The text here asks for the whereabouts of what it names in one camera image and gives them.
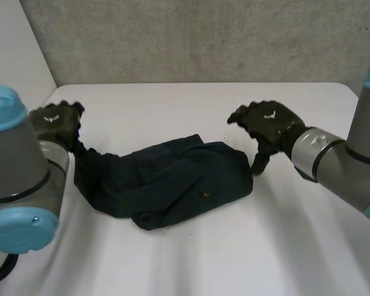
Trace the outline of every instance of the gray concrete wall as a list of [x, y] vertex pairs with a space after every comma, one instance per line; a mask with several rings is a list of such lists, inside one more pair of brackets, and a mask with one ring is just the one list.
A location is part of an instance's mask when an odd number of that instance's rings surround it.
[[358, 93], [370, 0], [21, 0], [58, 86], [335, 81]]

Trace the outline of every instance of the white table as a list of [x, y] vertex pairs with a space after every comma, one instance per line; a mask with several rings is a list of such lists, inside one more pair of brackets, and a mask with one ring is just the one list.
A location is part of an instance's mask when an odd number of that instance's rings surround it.
[[[256, 142], [226, 119], [241, 104], [273, 99], [344, 138], [357, 102], [335, 83], [73, 85], [49, 102], [80, 101], [81, 138], [100, 152], [126, 155], [199, 133], [252, 162]], [[151, 232], [94, 211], [73, 169], [58, 238], [20, 256], [0, 295], [370, 295], [370, 221], [304, 181], [285, 155], [273, 157], [250, 196]]]

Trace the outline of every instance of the clothing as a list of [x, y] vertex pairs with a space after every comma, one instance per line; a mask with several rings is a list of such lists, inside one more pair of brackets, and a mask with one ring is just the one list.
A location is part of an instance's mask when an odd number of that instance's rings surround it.
[[75, 150], [76, 187], [96, 210], [161, 228], [247, 196], [253, 178], [247, 156], [199, 135], [119, 157]]

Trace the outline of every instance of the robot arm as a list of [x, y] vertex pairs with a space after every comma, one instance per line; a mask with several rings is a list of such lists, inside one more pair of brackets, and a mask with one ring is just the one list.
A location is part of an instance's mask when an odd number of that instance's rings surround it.
[[29, 116], [0, 86], [0, 251], [39, 250], [53, 240], [83, 108], [66, 102]]
[[370, 71], [347, 141], [305, 126], [274, 101], [241, 106], [228, 120], [233, 122], [259, 143], [255, 175], [263, 172], [270, 156], [284, 152], [305, 179], [320, 183], [370, 218]]

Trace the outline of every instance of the black glove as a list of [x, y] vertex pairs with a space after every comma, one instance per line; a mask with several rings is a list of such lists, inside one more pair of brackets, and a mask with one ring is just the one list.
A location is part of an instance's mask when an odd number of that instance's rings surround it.
[[84, 107], [79, 102], [70, 105], [62, 101], [59, 105], [49, 104], [32, 111], [29, 118], [40, 141], [51, 141], [73, 152], [83, 112]]
[[255, 176], [263, 173], [270, 156], [284, 151], [290, 158], [296, 139], [308, 129], [296, 114], [275, 101], [240, 106], [228, 119], [228, 123], [234, 122], [258, 141], [258, 153], [252, 164]]

